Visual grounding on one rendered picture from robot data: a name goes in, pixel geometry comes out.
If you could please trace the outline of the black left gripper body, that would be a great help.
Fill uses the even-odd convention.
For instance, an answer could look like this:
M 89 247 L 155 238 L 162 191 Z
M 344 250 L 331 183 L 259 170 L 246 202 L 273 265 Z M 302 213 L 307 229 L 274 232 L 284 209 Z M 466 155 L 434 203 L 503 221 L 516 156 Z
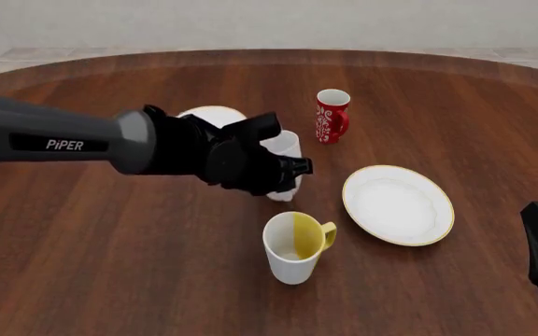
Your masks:
M 205 159 L 205 182 L 239 189 L 254 196 L 288 192 L 296 187 L 293 159 L 271 153 L 260 144 L 232 139 L 214 145 Z

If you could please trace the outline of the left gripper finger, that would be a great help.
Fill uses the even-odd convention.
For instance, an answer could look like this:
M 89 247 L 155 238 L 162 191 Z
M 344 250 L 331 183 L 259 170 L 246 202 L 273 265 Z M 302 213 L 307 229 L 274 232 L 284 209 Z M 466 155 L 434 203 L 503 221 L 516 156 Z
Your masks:
M 281 131 L 280 122 L 274 111 L 251 119 L 243 119 L 223 128 L 223 133 L 245 143 L 259 143 L 266 139 L 272 139 L 279 136 Z
M 308 158 L 293 158 L 278 156 L 279 175 L 312 175 L 314 173 L 313 162 Z

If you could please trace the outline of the white plate with gold rim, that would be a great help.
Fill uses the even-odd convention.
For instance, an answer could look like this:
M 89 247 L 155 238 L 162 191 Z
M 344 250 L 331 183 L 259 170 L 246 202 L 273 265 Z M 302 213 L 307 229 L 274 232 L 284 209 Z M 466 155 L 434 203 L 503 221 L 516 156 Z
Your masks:
M 362 167 L 342 188 L 349 217 L 394 245 L 432 245 L 452 230 L 455 212 L 446 193 L 420 173 L 393 165 Z
M 199 119 L 204 119 L 206 122 L 214 125 L 217 128 L 223 128 L 236 122 L 240 122 L 247 117 L 240 111 L 223 105 L 204 105 L 196 108 L 191 108 L 178 114 L 179 118 L 194 115 Z

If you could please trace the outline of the red mug with white pattern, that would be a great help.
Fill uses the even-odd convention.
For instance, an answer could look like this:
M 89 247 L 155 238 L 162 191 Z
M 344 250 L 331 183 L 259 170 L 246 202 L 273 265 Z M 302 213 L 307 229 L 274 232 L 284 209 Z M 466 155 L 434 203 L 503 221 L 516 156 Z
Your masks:
M 345 91 L 325 89 L 318 92 L 315 130 L 321 144 L 335 144 L 346 133 L 349 103 L 350 96 Z

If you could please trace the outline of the white and yellow mug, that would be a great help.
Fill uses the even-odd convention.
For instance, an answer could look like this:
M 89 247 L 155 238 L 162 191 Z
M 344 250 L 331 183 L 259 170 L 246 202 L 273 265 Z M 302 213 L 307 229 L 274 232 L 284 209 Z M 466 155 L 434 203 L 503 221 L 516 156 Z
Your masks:
M 300 285 L 311 276 L 321 254 L 337 234 L 334 223 L 321 224 L 302 212 L 283 212 L 264 226 L 262 242 L 273 276 L 286 285 Z

